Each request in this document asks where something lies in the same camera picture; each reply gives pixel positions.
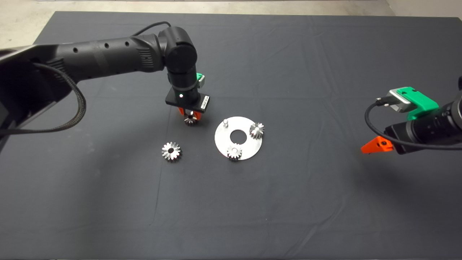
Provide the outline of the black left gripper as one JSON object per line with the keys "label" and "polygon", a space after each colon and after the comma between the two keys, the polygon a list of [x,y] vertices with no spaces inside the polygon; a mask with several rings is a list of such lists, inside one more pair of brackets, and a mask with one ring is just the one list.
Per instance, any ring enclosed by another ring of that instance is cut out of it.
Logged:
{"label": "black left gripper", "polygon": [[195,120],[200,121],[210,103],[210,96],[199,92],[198,88],[188,91],[180,91],[171,88],[166,96],[167,105],[178,107],[181,116],[185,116],[185,110],[195,112]]}

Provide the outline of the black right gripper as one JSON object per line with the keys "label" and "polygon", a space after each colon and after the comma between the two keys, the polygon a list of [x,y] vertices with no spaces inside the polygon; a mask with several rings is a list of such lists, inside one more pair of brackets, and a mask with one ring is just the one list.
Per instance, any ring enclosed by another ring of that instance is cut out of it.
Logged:
{"label": "black right gripper", "polygon": [[[443,146],[438,150],[454,151],[455,148],[455,120],[453,103],[448,103],[429,114],[415,120],[397,123],[386,127],[386,138],[377,136],[361,147],[363,154],[391,152],[394,149],[404,155],[420,150],[428,150],[428,146]],[[404,145],[389,141],[391,138],[401,142],[412,143]]]}

